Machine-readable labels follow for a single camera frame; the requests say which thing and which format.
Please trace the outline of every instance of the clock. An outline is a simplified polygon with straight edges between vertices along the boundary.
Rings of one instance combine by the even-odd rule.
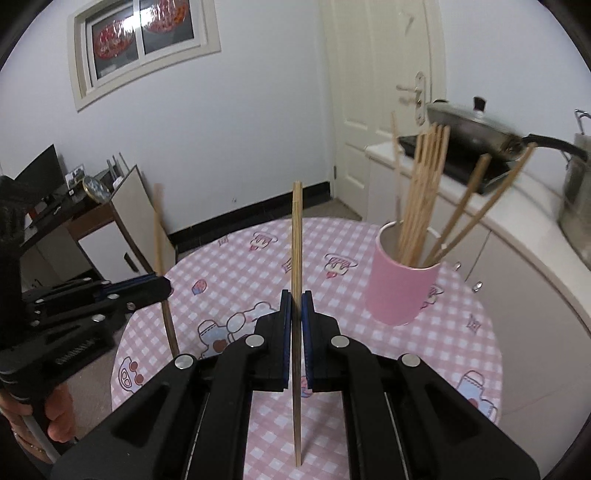
[[[105,187],[105,184],[94,177],[84,177],[82,187],[86,194],[96,203],[107,203],[111,199],[111,193]]]

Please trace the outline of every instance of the window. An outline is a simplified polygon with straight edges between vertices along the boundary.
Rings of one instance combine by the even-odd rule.
[[[143,75],[221,51],[213,0],[101,0],[68,28],[78,111]]]

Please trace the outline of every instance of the monitor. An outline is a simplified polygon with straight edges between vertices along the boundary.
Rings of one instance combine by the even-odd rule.
[[[29,163],[15,180],[38,191],[39,201],[54,193],[66,182],[57,159],[55,146],[48,147]]]

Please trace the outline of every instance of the white wall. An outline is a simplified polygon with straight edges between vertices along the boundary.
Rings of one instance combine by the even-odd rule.
[[[537,0],[439,0],[447,94],[487,110],[523,132],[573,142],[574,110],[591,109],[591,72],[553,15]],[[566,162],[538,150],[530,175],[561,192]]]
[[[74,108],[66,20],[55,0],[0,71],[0,162],[18,174],[55,143],[88,173],[121,151],[164,183],[169,232],[329,178],[330,90],[316,0],[217,0],[222,52]]]

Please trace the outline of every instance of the pink cup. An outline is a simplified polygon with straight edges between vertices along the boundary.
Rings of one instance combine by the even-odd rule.
[[[414,320],[421,311],[440,268],[440,264],[428,268],[412,268],[393,260],[392,253],[398,242],[399,230],[396,222],[388,223],[380,229],[375,240],[374,261],[365,291],[365,306],[371,315],[392,326],[406,325]],[[421,262],[438,238],[439,234],[429,227]]]

